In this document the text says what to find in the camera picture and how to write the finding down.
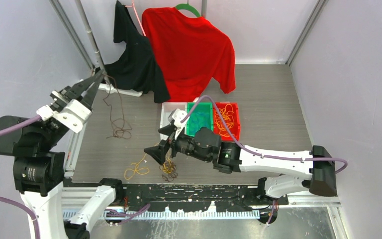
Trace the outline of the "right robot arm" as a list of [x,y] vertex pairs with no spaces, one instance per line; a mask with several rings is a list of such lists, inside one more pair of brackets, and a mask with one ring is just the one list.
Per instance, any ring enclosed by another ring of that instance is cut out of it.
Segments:
[[335,160],[325,147],[314,145],[311,150],[288,152],[240,147],[237,143],[222,141],[212,130],[202,127],[194,136],[185,134],[174,122],[160,128],[166,135],[156,146],[144,152],[163,165],[166,155],[177,153],[212,163],[219,172],[271,172],[277,177],[259,179],[257,200],[264,205],[289,193],[309,191],[323,197],[337,196]]

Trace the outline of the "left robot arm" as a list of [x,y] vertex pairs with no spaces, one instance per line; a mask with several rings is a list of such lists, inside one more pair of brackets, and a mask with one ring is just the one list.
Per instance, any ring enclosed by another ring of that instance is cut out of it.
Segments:
[[125,199],[122,181],[103,178],[93,196],[67,221],[63,219],[64,152],[53,147],[69,131],[79,133],[92,114],[104,72],[51,93],[52,103],[32,118],[0,117],[0,155],[12,156],[13,178],[22,202],[16,206],[30,216],[34,239],[88,239],[112,204]]

